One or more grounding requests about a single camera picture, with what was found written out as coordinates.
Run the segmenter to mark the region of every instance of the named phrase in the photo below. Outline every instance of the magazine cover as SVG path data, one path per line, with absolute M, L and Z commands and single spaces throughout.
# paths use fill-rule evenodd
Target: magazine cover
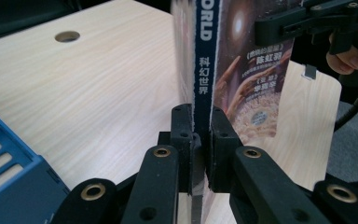
M 193 132 L 206 143 L 213 106 L 222 108 L 246 144 L 274 136 L 293 41 L 255 45 L 255 20 L 301 0 L 173 0 L 182 103 L 192 104 Z M 203 158 L 194 158 L 203 163 Z M 191 221 L 203 223 L 213 195 L 204 170 L 192 173 Z

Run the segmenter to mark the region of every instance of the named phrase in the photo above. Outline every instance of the light wood tabletop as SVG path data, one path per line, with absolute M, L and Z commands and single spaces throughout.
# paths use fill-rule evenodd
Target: light wood tabletop
M 69 189 L 93 177 L 121 182 L 182 103 L 172 28 L 170 14 L 116 0 L 1 38 L 0 119 Z M 80 37 L 58 42 L 66 31 Z M 324 179 L 340 85 L 289 67 L 277 136 L 251 145 L 312 189 Z M 227 195 L 216 197 L 207 223 L 235 223 Z

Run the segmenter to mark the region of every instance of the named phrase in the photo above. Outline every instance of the gray carpet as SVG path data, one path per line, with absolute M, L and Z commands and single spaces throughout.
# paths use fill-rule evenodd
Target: gray carpet
M 350 107 L 340 102 L 337 117 Z M 334 133 L 327 173 L 347 182 L 358 181 L 358 114 Z

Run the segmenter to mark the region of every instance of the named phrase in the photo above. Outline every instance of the black cable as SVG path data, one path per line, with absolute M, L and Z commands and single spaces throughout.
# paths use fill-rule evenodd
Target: black cable
M 334 126 L 334 132 L 336 132 L 339 128 L 341 128 L 344 124 L 346 124 L 350 119 L 352 119 L 358 113 L 358 96 L 353 106 L 345 113 L 341 118 L 336 121 Z

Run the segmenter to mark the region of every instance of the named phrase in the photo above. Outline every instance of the blue plastic crate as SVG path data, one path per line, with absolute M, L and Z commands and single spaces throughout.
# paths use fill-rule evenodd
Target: blue plastic crate
M 0 224 L 49 223 L 69 189 L 0 120 Z

